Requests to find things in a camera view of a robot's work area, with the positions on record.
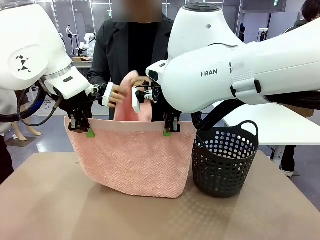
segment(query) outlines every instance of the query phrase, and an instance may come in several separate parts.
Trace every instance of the cardboard box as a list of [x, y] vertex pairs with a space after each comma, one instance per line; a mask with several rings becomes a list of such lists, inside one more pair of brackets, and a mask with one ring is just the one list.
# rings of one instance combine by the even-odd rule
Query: cardboard box
[[89, 62], [91, 61], [91, 57], [87, 57], [87, 56], [74, 56], [72, 58], [73, 62], [79, 63], [79, 62]]

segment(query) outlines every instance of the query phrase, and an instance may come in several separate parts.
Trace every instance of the dark hair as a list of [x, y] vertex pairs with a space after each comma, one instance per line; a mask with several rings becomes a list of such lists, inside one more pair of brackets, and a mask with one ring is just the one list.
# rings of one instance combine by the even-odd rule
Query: dark hair
[[306, 0], [302, 7], [302, 15], [305, 20], [311, 22], [320, 14], [320, 0]]

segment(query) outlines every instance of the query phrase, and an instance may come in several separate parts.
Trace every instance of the brown table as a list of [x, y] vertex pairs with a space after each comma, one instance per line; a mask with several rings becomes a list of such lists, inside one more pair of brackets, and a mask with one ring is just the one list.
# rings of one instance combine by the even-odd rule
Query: brown table
[[133, 197], [90, 180], [73, 152], [34, 154], [0, 186], [0, 239], [320, 239], [320, 213], [261, 152], [233, 198], [191, 175], [177, 199]]

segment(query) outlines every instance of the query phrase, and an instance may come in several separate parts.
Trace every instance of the hand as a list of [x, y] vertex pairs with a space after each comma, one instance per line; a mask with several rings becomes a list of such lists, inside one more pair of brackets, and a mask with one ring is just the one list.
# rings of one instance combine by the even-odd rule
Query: hand
[[[107, 88], [107, 84], [104, 84], [102, 86], [102, 92], [105, 93]], [[122, 104], [125, 100], [125, 96], [127, 95], [127, 91], [119, 86], [119, 85], [113, 85], [112, 93], [109, 98], [108, 107], [114, 109], [116, 107], [116, 104]], [[99, 104], [102, 105], [102, 99], [99, 99]]]
[[[136, 87], [136, 86], [141, 86], [141, 85], [144, 84], [144, 81], [149, 82], [150, 83], [149, 85], [151, 86], [152, 80], [149, 77], [147, 77], [147, 76], [136, 76], [131, 80], [131, 87], [133, 88], [133, 87]], [[139, 90], [144, 92], [145, 88], [144, 87], [140, 87]]]

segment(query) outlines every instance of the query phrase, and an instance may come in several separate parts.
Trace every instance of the textured pink fabric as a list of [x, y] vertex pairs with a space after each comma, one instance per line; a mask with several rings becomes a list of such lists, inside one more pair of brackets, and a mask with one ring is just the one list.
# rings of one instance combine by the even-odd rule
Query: textured pink fabric
[[180, 122], [181, 132], [164, 137], [164, 122], [89, 119], [94, 138], [65, 127], [87, 176], [133, 196], [177, 198], [186, 186], [196, 129]]
[[117, 104], [114, 112], [115, 121], [123, 122], [151, 122], [152, 120], [152, 106], [150, 100], [146, 100], [141, 104], [141, 112], [136, 113], [132, 108], [132, 87], [131, 80], [134, 77], [138, 77], [136, 71], [129, 72], [121, 82], [128, 95], [124, 99], [122, 104]]

